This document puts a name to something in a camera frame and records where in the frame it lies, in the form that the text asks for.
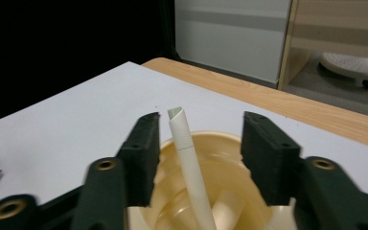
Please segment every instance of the table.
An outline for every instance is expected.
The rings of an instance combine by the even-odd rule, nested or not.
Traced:
[[[260,113],[303,148],[338,162],[368,193],[368,117],[165,58],[127,62],[0,120],[0,199],[45,203],[84,180],[88,165],[113,156],[140,116],[182,106],[190,128],[242,133],[244,111]]]

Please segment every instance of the white tube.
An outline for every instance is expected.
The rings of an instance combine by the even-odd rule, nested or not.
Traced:
[[[244,200],[237,194],[227,190],[219,193],[217,201],[212,207],[215,224],[218,230],[235,229],[243,211]]]
[[[217,230],[185,112],[181,107],[169,109],[168,112],[172,139],[181,161],[181,170],[198,229]]]

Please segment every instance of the gray floor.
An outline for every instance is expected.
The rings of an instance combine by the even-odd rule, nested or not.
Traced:
[[[312,55],[309,63],[284,91],[368,115],[368,89],[362,80],[335,74],[319,65],[320,53]]]

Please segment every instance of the beige cup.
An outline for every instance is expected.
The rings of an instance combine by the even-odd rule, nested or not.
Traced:
[[[192,132],[217,229],[296,229],[289,207],[267,207],[241,156],[241,138]],[[149,208],[128,208],[132,230],[196,230],[196,220],[173,139],[161,146]]]

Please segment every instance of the white tabletop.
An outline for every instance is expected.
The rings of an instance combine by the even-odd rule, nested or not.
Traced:
[[[192,131],[241,135],[243,112],[262,114],[302,157],[336,161],[368,193],[367,146],[127,62],[0,120],[0,199],[31,194],[42,204],[79,187],[87,167],[114,156],[141,116],[159,112],[160,140],[169,139],[167,110],[177,106]]]

